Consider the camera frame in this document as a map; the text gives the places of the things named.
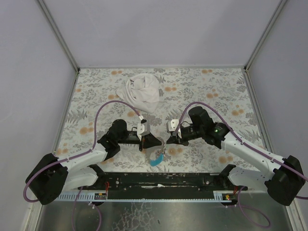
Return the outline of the blue key tag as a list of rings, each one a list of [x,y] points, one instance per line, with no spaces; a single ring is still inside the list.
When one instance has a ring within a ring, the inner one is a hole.
[[[155,160],[150,160],[150,165],[152,167],[159,165],[162,161],[164,160],[164,155],[161,154],[158,158],[156,158]]]

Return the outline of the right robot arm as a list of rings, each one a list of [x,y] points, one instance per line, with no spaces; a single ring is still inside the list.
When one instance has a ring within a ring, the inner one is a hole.
[[[281,205],[289,206],[297,198],[307,178],[299,160],[290,155],[287,158],[273,154],[235,132],[224,120],[214,122],[206,109],[196,106],[185,109],[191,123],[184,127],[181,119],[167,122],[170,133],[168,144],[187,146],[191,140],[203,139],[207,144],[228,151],[256,168],[244,170],[240,167],[226,168],[229,181],[236,186],[245,186],[267,192]]]

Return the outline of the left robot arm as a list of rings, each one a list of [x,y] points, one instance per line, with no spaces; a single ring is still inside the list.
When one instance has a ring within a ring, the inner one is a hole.
[[[139,150],[161,146],[162,142],[150,132],[150,125],[143,119],[136,130],[129,131],[123,119],[115,120],[108,132],[82,154],[59,159],[53,154],[42,157],[26,178],[23,195],[30,189],[35,202],[47,205],[62,192],[82,186],[92,186],[99,178],[94,165],[114,157],[121,144],[137,144]]]

